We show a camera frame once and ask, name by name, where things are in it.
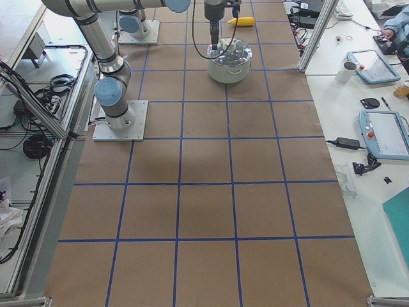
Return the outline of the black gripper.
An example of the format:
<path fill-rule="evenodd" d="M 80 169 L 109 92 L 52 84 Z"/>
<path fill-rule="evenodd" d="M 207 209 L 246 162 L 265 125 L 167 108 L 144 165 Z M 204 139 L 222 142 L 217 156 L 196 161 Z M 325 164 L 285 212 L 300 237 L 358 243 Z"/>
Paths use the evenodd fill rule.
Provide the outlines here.
<path fill-rule="evenodd" d="M 204 0 L 204 16 L 210 21 L 212 50 L 218 49 L 219 21 L 224 17 L 226 8 L 230 8 L 233 18 L 240 14 L 241 0 Z"/>

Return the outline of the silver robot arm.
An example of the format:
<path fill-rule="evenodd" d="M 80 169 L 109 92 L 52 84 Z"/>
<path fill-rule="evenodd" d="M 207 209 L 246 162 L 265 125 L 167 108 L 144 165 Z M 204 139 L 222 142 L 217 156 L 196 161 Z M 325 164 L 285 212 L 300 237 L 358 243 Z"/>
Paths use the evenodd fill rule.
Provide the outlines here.
<path fill-rule="evenodd" d="M 73 18 L 91 47 L 103 75 L 95 84 L 94 94 L 108 126 L 114 130 L 131 127 L 135 112 L 126 100 L 131 68 L 112 46 L 98 14 L 115 10 L 137 14 L 146 8 L 160 7 L 182 13 L 187 11 L 190 1 L 44 1 L 43 4 L 58 15 Z"/>
<path fill-rule="evenodd" d="M 137 39 L 146 37 L 150 31 L 144 10 L 119 11 L 119 25 L 123 31 Z"/>

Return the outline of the person forearm blue sleeve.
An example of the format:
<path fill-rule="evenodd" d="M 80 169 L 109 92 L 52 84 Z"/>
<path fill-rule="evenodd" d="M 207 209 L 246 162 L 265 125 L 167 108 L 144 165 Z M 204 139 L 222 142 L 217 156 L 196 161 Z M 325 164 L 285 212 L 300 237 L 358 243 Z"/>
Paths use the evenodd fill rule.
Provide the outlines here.
<path fill-rule="evenodd" d="M 395 38 L 402 40 L 408 35 L 408 6 L 403 8 L 394 18 L 385 22 L 383 35 L 389 40 Z"/>

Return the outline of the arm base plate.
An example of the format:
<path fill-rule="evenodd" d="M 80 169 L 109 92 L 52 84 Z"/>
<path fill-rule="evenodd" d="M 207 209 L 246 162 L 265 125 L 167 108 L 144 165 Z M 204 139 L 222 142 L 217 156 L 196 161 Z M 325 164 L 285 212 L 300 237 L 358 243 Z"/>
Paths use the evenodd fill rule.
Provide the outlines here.
<path fill-rule="evenodd" d="M 148 113 L 147 100 L 128 100 L 127 112 L 118 118 L 105 115 L 100 108 L 93 133 L 94 141 L 142 141 Z"/>
<path fill-rule="evenodd" d="M 121 18 L 120 26 L 120 44 L 148 45 L 157 44 L 160 21 L 145 19 L 140 22 L 133 17 Z"/>

